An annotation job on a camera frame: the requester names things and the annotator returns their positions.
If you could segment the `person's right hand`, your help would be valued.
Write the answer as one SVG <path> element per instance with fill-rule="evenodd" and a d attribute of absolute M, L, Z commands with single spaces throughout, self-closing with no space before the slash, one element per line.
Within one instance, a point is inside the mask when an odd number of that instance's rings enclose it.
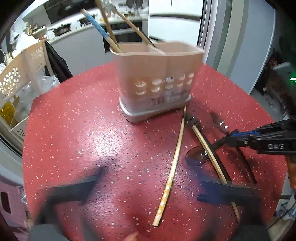
<path fill-rule="evenodd" d="M 296 164 L 293 162 L 289 162 L 287 164 L 288 169 L 288 177 L 290 181 L 290 186 L 293 190 L 296 190 Z"/>

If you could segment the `person's left hand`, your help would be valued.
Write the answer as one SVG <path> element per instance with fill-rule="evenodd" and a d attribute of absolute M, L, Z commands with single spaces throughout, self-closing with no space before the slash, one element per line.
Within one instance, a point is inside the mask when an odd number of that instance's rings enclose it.
<path fill-rule="evenodd" d="M 124 239 L 124 241 L 137 241 L 137 235 L 138 232 L 131 233 Z"/>

